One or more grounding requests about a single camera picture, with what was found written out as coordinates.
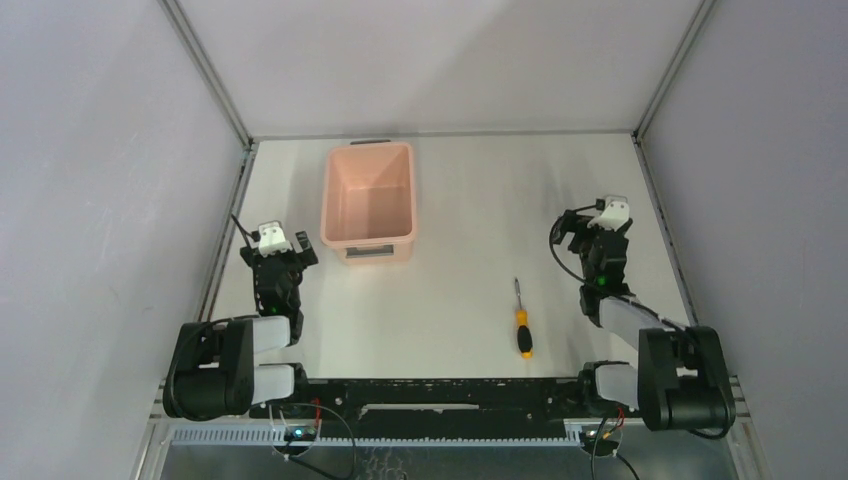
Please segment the yellow black handled screwdriver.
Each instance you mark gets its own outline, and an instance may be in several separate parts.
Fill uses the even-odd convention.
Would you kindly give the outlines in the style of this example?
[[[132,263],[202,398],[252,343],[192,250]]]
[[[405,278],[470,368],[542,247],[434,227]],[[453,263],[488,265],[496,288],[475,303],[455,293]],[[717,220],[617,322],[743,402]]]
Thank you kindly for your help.
[[[527,310],[523,306],[520,282],[518,278],[514,279],[514,291],[516,295],[517,309],[515,313],[516,319],[516,342],[521,357],[530,359],[533,357],[533,337],[529,328],[529,317]]]

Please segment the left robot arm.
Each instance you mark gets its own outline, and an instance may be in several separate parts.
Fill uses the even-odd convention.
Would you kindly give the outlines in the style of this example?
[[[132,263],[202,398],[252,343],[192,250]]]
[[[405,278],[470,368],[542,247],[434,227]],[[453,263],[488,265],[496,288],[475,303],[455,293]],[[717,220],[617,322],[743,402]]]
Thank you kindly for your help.
[[[300,340],[300,286],[305,270],[319,263],[308,234],[295,234],[298,248],[273,242],[270,229],[243,239],[239,255],[251,271],[255,311],[181,326],[162,394],[171,418],[202,422],[246,413],[256,393],[256,353]]]

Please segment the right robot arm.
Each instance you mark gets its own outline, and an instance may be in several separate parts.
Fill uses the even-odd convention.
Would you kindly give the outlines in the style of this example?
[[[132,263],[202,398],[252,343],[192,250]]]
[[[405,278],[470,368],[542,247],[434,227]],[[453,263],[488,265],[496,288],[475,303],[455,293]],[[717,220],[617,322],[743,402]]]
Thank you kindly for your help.
[[[553,223],[548,246],[567,241],[581,271],[581,313],[634,348],[636,364],[588,362],[578,375],[578,402],[602,416],[634,409],[651,431],[681,430],[718,440],[730,431],[736,406],[720,338],[710,327],[682,326],[641,303],[625,281],[632,222],[609,228],[586,208],[565,210]]]

